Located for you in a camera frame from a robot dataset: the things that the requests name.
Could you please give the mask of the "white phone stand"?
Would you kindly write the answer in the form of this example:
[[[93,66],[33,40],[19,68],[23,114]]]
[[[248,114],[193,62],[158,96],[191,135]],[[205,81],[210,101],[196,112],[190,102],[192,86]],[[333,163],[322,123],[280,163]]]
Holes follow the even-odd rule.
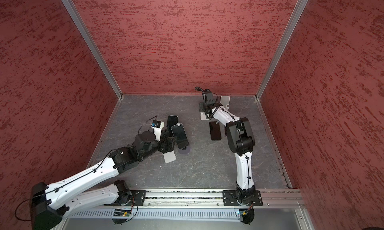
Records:
[[[211,115],[206,112],[201,112],[201,121],[209,121],[211,120]]]
[[[225,110],[229,110],[230,100],[231,100],[230,96],[222,95],[220,97],[220,103]]]

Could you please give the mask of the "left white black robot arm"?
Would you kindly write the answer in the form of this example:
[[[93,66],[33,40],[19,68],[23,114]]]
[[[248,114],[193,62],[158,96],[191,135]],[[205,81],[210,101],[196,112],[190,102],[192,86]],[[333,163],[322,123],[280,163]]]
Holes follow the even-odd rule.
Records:
[[[65,180],[33,186],[30,219],[34,230],[51,230],[68,216],[101,205],[128,206],[137,203],[125,181],[115,181],[100,189],[97,184],[135,168],[144,159],[156,152],[171,153],[177,143],[168,131],[138,134],[135,141],[126,147],[111,150],[94,166]]]

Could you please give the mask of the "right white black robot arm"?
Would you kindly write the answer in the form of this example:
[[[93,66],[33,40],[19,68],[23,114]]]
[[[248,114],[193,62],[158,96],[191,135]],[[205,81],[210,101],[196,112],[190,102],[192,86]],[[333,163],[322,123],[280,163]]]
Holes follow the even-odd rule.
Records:
[[[236,198],[239,204],[247,206],[256,195],[256,187],[252,177],[252,152],[256,144],[250,121],[230,113],[220,102],[219,97],[209,89],[196,86],[202,94],[199,111],[207,120],[215,119],[227,130],[227,140],[234,154],[237,166]]]

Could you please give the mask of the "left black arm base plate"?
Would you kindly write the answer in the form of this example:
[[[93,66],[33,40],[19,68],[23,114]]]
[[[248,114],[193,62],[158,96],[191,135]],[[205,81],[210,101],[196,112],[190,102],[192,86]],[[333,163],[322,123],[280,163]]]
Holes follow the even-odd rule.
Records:
[[[111,204],[106,204],[106,206],[143,206],[146,193],[146,190],[128,190],[127,192],[119,192],[117,200]]]

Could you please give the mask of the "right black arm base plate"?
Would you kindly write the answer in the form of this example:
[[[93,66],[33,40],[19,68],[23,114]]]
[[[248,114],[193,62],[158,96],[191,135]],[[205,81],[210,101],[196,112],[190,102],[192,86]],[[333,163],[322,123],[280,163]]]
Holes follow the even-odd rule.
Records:
[[[223,191],[224,206],[241,206],[254,207],[263,206],[263,199],[260,191],[255,191],[249,194],[248,192],[241,193],[240,191],[224,190]]]

